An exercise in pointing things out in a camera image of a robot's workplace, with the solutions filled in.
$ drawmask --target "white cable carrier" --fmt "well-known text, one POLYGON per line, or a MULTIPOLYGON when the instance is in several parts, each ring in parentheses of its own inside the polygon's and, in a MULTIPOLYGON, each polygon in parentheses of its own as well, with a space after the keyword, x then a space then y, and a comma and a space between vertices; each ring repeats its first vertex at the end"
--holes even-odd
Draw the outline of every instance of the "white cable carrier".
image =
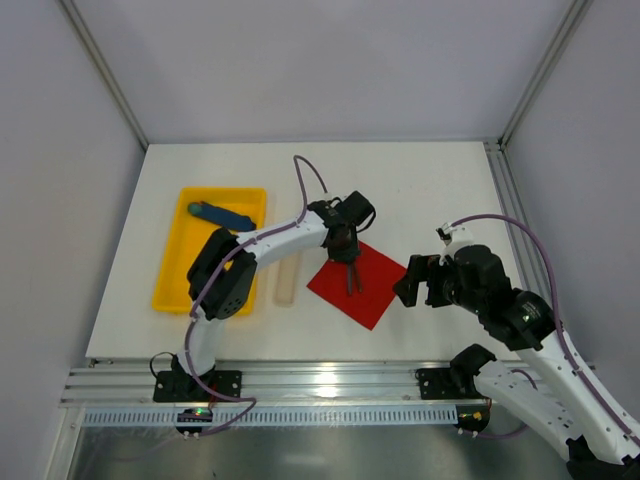
MULTIPOLYGON (((244 406, 216 406, 211 422, 203 427, 222 425, 244 410, 244 406)), ((88 408, 83 427, 179 427, 185 408, 102 407, 88 408)), ((455 405, 365 405, 365 406, 256 406, 234 427, 320 427, 363 425, 452 425, 458 422, 455 405)))

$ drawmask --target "red square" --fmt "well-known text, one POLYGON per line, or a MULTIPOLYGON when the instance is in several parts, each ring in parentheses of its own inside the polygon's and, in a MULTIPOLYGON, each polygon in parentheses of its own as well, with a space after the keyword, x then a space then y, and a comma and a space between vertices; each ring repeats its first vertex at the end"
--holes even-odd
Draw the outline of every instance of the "red square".
POLYGON ((406 269, 386 255, 360 242, 362 254, 356 267, 362 282, 358 292, 353 278, 353 295, 347 294, 347 266, 327 261, 307 287, 334 307, 342 310, 363 327, 373 330, 395 294, 393 284, 406 269))

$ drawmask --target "metal floor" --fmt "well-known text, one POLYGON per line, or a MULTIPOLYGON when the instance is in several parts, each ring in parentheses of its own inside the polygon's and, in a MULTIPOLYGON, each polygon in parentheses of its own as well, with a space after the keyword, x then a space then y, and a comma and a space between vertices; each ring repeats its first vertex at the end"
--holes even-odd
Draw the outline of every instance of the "metal floor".
MULTIPOLYGON (((518 422, 497 407, 492 427, 518 422)), ((535 433, 513 440, 456 435, 451 426, 241 428, 197 441, 168 428, 83 428, 73 480, 438 479, 568 480, 564 463, 535 433)))

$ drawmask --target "white panel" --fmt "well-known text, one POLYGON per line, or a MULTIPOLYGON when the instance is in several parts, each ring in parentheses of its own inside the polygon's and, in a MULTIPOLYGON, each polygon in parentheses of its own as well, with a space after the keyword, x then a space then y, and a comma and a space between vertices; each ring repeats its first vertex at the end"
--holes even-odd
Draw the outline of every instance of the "white panel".
POLYGON ((594 2, 509 149, 576 345, 636 417, 640 3, 594 2))
POLYGON ((142 151, 55 2, 0 16, 0 465, 42 478, 142 151))
MULTIPOLYGON (((165 250, 176 199, 185 186, 259 186, 267 191, 265 223, 300 211, 300 189, 291 157, 312 160, 335 195, 354 188, 376 207, 370 230, 359 237, 401 265, 415 253, 441 252, 435 228, 467 215, 499 212, 500 203, 480 142, 252 143, 151 145, 129 209, 109 281, 102 298, 88 357, 148 359, 178 351, 188 315, 158 312, 151 297, 165 250)), ((305 171, 309 199, 322 198, 305 171)), ((501 222, 474 222, 476 241, 491 246, 517 283, 507 230, 501 222)), ((322 248, 305 250, 291 307, 272 302, 277 273, 258 275, 255 310, 223 322, 219 360, 382 361, 450 360, 473 343, 498 358, 514 352, 489 337, 461 308, 427 308, 420 291, 416 308, 396 299, 372 331, 363 328, 305 285, 327 260, 322 248)), ((371 278, 362 278, 363 288, 371 278)))
POLYGON ((496 137, 569 0, 79 0, 152 143, 496 137))

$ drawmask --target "white table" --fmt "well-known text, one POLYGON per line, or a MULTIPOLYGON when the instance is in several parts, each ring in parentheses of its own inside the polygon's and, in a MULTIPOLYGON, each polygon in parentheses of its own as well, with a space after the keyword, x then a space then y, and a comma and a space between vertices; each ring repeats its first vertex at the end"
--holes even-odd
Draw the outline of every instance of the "white table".
MULTIPOLYGON (((331 192, 360 190, 378 217, 361 239, 402 265, 414 253, 439 253, 435 228, 466 215, 500 212, 482 143, 284 143, 152 145, 129 209, 87 356, 149 358, 179 350, 188 318, 156 312, 151 297, 180 190, 185 186, 259 186, 268 192, 266 225, 299 212, 292 156, 310 159, 331 192)), ((304 171, 310 199, 321 190, 304 171)), ((470 225, 476 241, 502 258, 519 284, 507 230, 495 220, 470 225)), ((273 303, 277 265, 259 274, 254 312, 225 322, 223 360, 449 360, 472 343, 501 359, 516 356, 461 308, 404 308, 395 299, 369 331, 305 285, 326 260, 302 256, 295 303, 273 303)))

